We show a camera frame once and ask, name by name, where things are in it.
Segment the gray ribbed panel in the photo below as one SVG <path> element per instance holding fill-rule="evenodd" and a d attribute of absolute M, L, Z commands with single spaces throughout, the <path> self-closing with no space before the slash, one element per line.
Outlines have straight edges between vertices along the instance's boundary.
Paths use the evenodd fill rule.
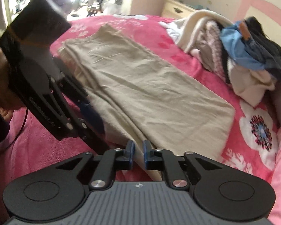
<path fill-rule="evenodd" d="M 114 182 L 92 192 L 85 204 L 67 218 L 46 225 L 233 225 L 201 210 L 185 191 L 164 182 Z M 29 223 L 11 219 L 8 225 Z M 266 219 L 242 225 L 270 225 Z"/>

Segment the bed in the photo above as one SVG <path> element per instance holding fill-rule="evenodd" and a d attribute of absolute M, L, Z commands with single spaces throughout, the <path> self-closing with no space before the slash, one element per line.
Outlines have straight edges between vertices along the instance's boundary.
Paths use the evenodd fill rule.
<path fill-rule="evenodd" d="M 241 7 L 246 15 L 252 3 Z M 62 42 L 69 38 L 84 38 L 94 34 L 102 25 L 108 23 L 121 31 L 125 36 L 150 49 L 162 59 L 170 62 L 179 70 L 193 77 L 209 90 L 225 99 L 235 109 L 234 121 L 230 134 L 222 151 L 220 162 L 237 168 L 241 171 L 258 176 L 271 182 L 275 158 L 278 151 L 277 122 L 273 114 L 269 114 L 269 106 L 261 102 L 253 108 L 236 96 L 218 76 L 204 70 L 200 62 L 179 49 L 167 35 L 159 22 L 171 22 L 170 19 L 156 16 L 98 16 L 73 21 L 72 27 L 51 46 L 51 52 L 58 55 Z M 78 113 L 77 108 L 70 102 L 71 107 Z M 30 172 L 47 167 L 79 153 L 92 151 L 80 139 L 68 138 L 57 141 L 29 112 L 24 132 L 17 141 L 7 150 L 6 147 L 18 133 L 25 116 L 25 109 L 14 113 L 11 120 L 8 138 L 0 144 L 0 223 L 7 218 L 7 212 L 2 202 L 3 190 L 10 181 Z M 252 131 L 256 125 L 252 124 L 254 116 L 261 116 L 258 126 L 266 128 L 268 135 L 264 139 L 256 138 Z M 272 148 L 263 148 L 263 141 L 270 141 Z M 137 165 L 132 171 L 118 172 L 117 180 L 148 181 L 149 176 Z"/>

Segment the khaki fabric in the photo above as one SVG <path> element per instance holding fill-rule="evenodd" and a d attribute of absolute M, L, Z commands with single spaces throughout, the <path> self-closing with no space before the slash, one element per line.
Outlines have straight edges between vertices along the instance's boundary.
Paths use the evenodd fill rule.
<path fill-rule="evenodd" d="M 176 155 L 220 157 L 234 108 L 169 62 L 109 25 L 90 37 L 66 40 L 60 56 L 89 93 L 107 140 L 134 140 L 142 167 L 145 139 Z"/>

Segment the nightstand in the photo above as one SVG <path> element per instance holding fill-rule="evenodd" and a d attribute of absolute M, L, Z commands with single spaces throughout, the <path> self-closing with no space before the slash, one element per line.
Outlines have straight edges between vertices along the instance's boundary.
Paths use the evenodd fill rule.
<path fill-rule="evenodd" d="M 195 9 L 175 0 L 164 0 L 161 16 L 164 18 L 182 19 L 194 11 Z"/>

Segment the headboard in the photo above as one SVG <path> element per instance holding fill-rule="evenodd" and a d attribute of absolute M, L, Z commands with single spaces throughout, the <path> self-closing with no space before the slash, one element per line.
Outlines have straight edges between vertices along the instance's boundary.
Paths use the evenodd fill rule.
<path fill-rule="evenodd" d="M 281 46 L 281 9 L 264 0 L 242 0 L 235 21 L 254 16 L 266 36 Z"/>

